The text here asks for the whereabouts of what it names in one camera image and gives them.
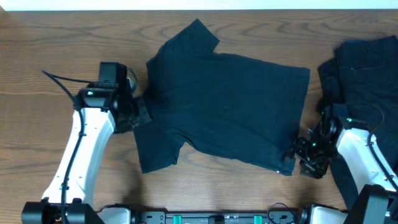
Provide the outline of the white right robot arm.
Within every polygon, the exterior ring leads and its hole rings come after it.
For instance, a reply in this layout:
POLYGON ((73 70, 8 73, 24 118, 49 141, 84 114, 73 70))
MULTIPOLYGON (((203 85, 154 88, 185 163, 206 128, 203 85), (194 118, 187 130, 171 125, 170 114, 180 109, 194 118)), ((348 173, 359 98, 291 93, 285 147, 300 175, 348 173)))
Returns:
POLYGON ((298 212, 296 223, 384 223, 392 217, 391 208, 397 201, 397 176, 366 123, 351 118, 326 118, 310 134, 310 139, 298 138, 292 148, 302 172, 320 179, 332 161, 341 157, 359 195, 348 212, 326 205, 308 205, 298 212))

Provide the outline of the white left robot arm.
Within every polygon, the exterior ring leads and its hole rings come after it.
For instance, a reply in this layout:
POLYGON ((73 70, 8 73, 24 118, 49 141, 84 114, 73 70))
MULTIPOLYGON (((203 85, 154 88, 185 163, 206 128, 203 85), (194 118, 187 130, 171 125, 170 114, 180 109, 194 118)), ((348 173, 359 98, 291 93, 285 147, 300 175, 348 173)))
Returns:
POLYGON ((23 223, 139 223, 130 206, 94 210, 94 191, 106 145, 113 133, 150 120, 141 97, 128 91, 83 88, 75 97, 70 138, 58 170, 41 201, 27 202, 23 223))

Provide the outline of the dark green t-shirt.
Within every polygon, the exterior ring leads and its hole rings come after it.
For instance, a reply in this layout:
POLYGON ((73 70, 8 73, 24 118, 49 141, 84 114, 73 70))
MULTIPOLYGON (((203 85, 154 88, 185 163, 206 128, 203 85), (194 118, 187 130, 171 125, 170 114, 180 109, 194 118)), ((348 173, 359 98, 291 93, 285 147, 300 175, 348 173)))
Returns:
POLYGON ((135 127, 143 173, 175 165, 180 149, 291 175, 310 70, 215 52, 199 20, 161 46, 142 96, 151 120, 135 127))

